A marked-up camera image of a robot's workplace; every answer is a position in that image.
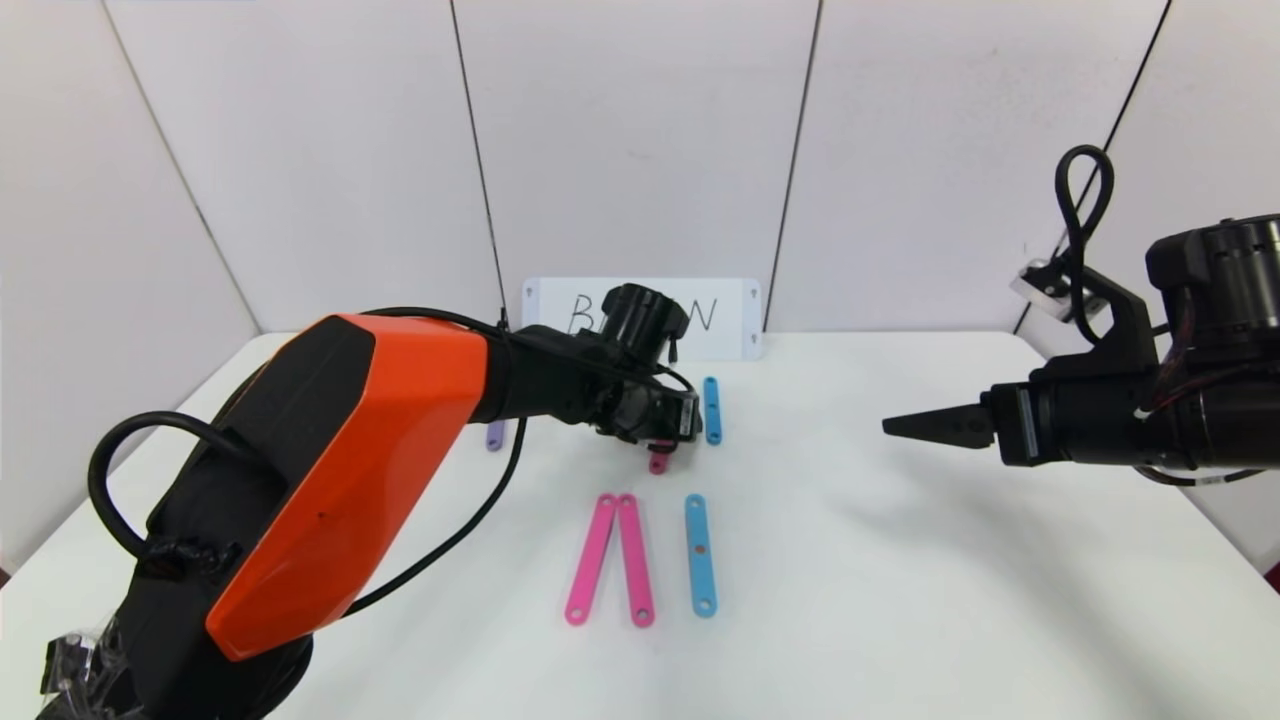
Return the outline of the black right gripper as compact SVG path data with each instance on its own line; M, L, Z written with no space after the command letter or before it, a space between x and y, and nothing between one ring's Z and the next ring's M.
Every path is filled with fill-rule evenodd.
M988 448L997 439L1009 466L1202 468L1184 413L1167 407L1144 420L1135 415L1144 388L1139 379L997 384L982 404L890 416L882 430L959 448Z

